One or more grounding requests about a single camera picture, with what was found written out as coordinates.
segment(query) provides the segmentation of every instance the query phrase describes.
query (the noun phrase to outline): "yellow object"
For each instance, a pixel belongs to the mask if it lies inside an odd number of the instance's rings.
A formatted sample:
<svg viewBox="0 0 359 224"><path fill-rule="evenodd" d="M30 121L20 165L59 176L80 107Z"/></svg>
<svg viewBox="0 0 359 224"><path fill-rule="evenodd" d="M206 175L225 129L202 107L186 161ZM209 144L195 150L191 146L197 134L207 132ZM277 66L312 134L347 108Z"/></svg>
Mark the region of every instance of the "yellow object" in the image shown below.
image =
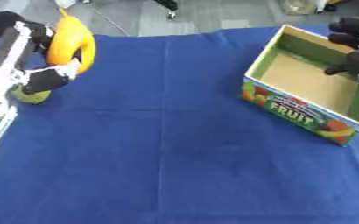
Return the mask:
<svg viewBox="0 0 359 224"><path fill-rule="evenodd" d="M13 95L21 102L27 102L32 104L39 104L44 102L50 95L50 91L39 92L36 94L25 94L22 91L22 86L19 86L16 90L14 90Z"/></svg>
<svg viewBox="0 0 359 224"><path fill-rule="evenodd" d="M325 131L319 130L317 131L318 134L324 137L349 137L354 134L355 130L352 128L339 130L339 131Z"/></svg>
<svg viewBox="0 0 359 224"><path fill-rule="evenodd" d="M337 4L337 3L342 2L342 0L328 0L327 2L328 2L329 4Z"/></svg>
<svg viewBox="0 0 359 224"><path fill-rule="evenodd" d="M60 12L62 18L57 23L57 31L47 54L47 63L55 66L66 65L81 49L81 66L78 71L81 74L94 63L94 35L80 19L69 16L63 9L60 9Z"/></svg>

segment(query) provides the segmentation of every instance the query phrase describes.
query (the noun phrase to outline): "yellow fruit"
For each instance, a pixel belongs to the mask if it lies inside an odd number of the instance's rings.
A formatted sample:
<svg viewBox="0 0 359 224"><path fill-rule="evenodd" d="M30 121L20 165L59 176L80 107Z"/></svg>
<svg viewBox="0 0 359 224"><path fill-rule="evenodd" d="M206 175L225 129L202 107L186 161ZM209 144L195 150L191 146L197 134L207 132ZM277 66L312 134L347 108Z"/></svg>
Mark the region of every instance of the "yellow fruit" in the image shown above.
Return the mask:
<svg viewBox="0 0 359 224"><path fill-rule="evenodd" d="M22 87L18 87L12 92L12 94L21 102L27 102L31 104L39 104L44 102L50 95L50 91L44 91L36 94L25 94L22 91Z"/></svg>
<svg viewBox="0 0 359 224"><path fill-rule="evenodd" d="M81 49L81 66L79 74L88 70L94 63L96 45L94 35L77 17L69 16L60 9L62 18L57 23L57 31L47 53L47 63L66 65Z"/></svg>

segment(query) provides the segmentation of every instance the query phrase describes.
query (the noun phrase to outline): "toy fruit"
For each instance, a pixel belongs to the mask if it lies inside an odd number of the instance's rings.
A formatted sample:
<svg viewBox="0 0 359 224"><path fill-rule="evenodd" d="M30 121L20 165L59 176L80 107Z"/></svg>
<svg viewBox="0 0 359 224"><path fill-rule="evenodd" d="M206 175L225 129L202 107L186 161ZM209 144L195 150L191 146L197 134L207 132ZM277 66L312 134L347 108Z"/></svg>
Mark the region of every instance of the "toy fruit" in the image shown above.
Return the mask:
<svg viewBox="0 0 359 224"><path fill-rule="evenodd" d="M66 65L77 51L81 50L81 66L78 70L81 74L94 63L94 36L77 17L69 16L63 9L60 9L60 12L63 17L57 23L56 34L47 53L47 63Z"/></svg>

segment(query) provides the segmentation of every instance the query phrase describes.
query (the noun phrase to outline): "open box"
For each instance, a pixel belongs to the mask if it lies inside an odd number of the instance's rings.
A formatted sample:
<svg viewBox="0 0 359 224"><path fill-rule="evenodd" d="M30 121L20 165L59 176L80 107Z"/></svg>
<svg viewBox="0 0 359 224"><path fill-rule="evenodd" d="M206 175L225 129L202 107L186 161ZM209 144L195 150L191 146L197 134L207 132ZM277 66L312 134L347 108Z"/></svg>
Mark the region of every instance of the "open box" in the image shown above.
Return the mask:
<svg viewBox="0 0 359 224"><path fill-rule="evenodd" d="M284 25L245 74L243 98L338 144L359 132L359 80L325 75L352 50Z"/></svg>

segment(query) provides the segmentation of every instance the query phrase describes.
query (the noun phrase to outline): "printed fruit graphic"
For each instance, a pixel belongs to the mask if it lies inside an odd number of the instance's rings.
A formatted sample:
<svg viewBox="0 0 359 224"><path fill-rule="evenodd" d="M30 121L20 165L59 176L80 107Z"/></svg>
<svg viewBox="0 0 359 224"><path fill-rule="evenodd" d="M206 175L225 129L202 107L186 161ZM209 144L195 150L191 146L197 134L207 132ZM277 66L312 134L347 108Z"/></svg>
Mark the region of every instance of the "printed fruit graphic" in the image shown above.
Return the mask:
<svg viewBox="0 0 359 224"><path fill-rule="evenodd" d="M334 140L336 140L336 142L341 143L341 144L347 142L347 138L344 137L344 136L338 136L338 137L336 137Z"/></svg>
<svg viewBox="0 0 359 224"><path fill-rule="evenodd" d="M265 105L267 98L262 94L256 94L256 104L263 106Z"/></svg>
<svg viewBox="0 0 359 224"><path fill-rule="evenodd" d="M243 83L243 97L248 101L255 99L255 88L253 87L253 81L247 81Z"/></svg>
<svg viewBox="0 0 359 224"><path fill-rule="evenodd" d="M339 120L329 120L327 126L331 130L346 130L350 128L346 123Z"/></svg>
<svg viewBox="0 0 359 224"><path fill-rule="evenodd" d="M339 130L339 131L326 131L326 130L318 130L316 133L322 135L324 137L349 137L354 134L355 130L352 128Z"/></svg>
<svg viewBox="0 0 359 224"><path fill-rule="evenodd" d="M297 103L297 104L299 104L299 105L302 105L302 106L304 106L304 107L307 107L307 104L306 104L305 102L300 101L300 100L297 99L297 98L291 97L291 98L290 98L290 101L291 101L291 102L295 102L295 103Z"/></svg>
<svg viewBox="0 0 359 224"><path fill-rule="evenodd" d="M265 95L265 96L267 96L269 94L268 90L266 88L264 88L264 87L256 87L255 91L256 91L256 95Z"/></svg>
<svg viewBox="0 0 359 224"><path fill-rule="evenodd" d="M248 100L248 101L253 101L254 99L254 96L250 95L248 92L246 91L243 91L243 98L245 98L245 100Z"/></svg>
<svg viewBox="0 0 359 224"><path fill-rule="evenodd" d="M338 143L346 143L348 139L346 137L355 133L355 130L348 126L345 122L339 120L329 120L322 124L321 130L317 133L324 137L332 137Z"/></svg>

